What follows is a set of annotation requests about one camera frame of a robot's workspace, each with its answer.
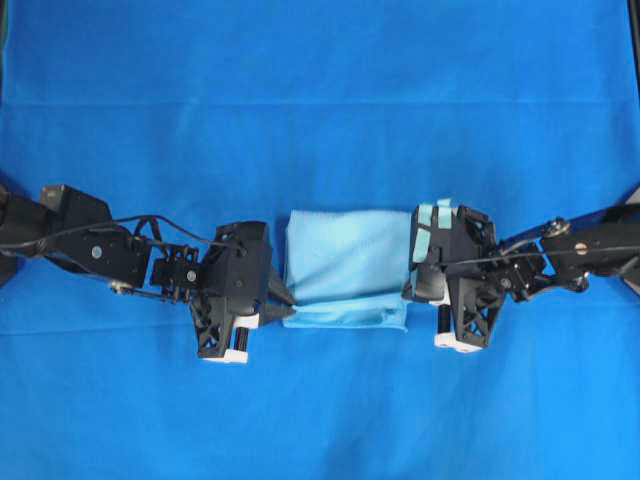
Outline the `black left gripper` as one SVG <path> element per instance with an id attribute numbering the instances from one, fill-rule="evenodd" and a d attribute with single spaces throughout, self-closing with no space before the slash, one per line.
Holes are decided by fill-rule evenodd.
<path id="1" fill-rule="evenodd" d="M 226 364 L 248 362 L 248 335 L 258 323 L 263 327 L 296 313 L 295 298 L 278 273 L 266 281 L 233 279 L 229 276 L 225 250 L 231 245 L 212 245 L 200 265 L 198 289 L 189 307 L 192 314 L 197 355 L 200 359 Z M 265 303 L 268 295 L 280 303 Z"/>

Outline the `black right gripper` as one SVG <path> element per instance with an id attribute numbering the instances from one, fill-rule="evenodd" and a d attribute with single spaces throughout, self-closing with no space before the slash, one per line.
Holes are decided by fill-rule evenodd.
<path id="1" fill-rule="evenodd" d="M 500 259 L 408 262 L 402 297 L 437 308 L 434 345 L 458 353 L 485 349 L 504 304 Z"/>

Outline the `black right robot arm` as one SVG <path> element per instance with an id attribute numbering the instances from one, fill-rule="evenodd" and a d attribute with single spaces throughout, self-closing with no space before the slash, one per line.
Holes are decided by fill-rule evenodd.
<path id="1" fill-rule="evenodd" d="M 471 353 L 488 347 L 507 298 L 554 289 L 582 293 L 590 276 L 639 290 L 639 194 L 573 219 L 556 217 L 505 240 L 484 213 L 446 201 L 411 217 L 402 296 L 437 308 L 434 343 Z"/>

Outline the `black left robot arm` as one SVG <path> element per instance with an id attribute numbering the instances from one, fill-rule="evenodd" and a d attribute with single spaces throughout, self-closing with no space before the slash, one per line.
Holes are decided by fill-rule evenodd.
<path id="1" fill-rule="evenodd" d="M 200 359 L 248 361 L 251 331 L 294 314 L 296 300 L 272 263 L 261 221 L 219 226 L 195 247 L 162 238 L 165 217 L 112 217 L 104 201 L 68 185 L 42 189 L 37 201 L 1 190 L 1 281 L 20 258 L 42 258 L 74 275 L 105 281 L 119 295 L 188 306 Z"/>

